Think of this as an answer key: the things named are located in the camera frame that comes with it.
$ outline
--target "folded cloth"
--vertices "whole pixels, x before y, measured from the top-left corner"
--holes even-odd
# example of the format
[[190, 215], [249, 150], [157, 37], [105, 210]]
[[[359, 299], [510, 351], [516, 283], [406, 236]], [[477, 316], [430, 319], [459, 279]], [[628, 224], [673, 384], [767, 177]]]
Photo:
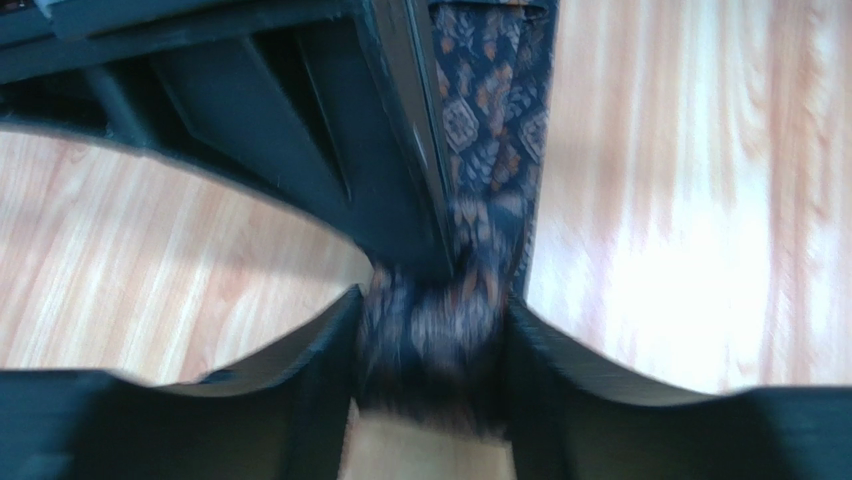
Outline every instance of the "folded cloth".
[[373, 262], [357, 352], [362, 410], [501, 435], [503, 312], [527, 281], [547, 129], [556, 0], [430, 5], [457, 276]]

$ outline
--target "wooden surface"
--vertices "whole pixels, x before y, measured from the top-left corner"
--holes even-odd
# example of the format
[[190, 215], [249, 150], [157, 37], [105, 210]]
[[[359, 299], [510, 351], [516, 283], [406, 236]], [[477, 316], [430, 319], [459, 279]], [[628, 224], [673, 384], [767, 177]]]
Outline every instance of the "wooden surface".
[[[852, 381], [852, 2], [562, 0], [528, 301], [724, 392]], [[0, 133], [0, 366], [189, 380], [370, 267], [156, 161]], [[505, 447], [355, 423], [345, 478], [511, 478]]]

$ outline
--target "crumpled fabric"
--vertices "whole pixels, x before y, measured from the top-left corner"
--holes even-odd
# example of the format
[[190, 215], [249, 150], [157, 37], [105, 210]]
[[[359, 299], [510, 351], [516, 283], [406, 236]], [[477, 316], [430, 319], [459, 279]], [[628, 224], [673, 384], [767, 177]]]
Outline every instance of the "crumpled fabric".
[[556, 0], [433, 0], [457, 275], [373, 262], [356, 401], [455, 433], [502, 436], [508, 295], [523, 296], [547, 132]]

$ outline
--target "patterned fabric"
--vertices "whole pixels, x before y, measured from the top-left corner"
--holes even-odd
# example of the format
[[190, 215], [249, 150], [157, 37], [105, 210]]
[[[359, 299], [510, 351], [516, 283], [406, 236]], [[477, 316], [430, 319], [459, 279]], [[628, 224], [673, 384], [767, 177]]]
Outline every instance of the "patterned fabric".
[[526, 285], [555, 1], [432, 1], [458, 274], [431, 285], [374, 262], [356, 348], [362, 409], [500, 434], [503, 310]]

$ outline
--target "wood grain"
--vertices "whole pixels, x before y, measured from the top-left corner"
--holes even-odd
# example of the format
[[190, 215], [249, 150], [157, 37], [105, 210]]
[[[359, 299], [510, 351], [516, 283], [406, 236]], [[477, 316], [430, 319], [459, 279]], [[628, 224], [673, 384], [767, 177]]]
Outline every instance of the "wood grain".
[[[852, 2], [562, 0], [527, 297], [707, 392], [852, 381]], [[0, 366], [189, 380], [370, 267], [292, 211], [151, 159], [0, 133]], [[511, 478], [385, 420], [343, 477]]]

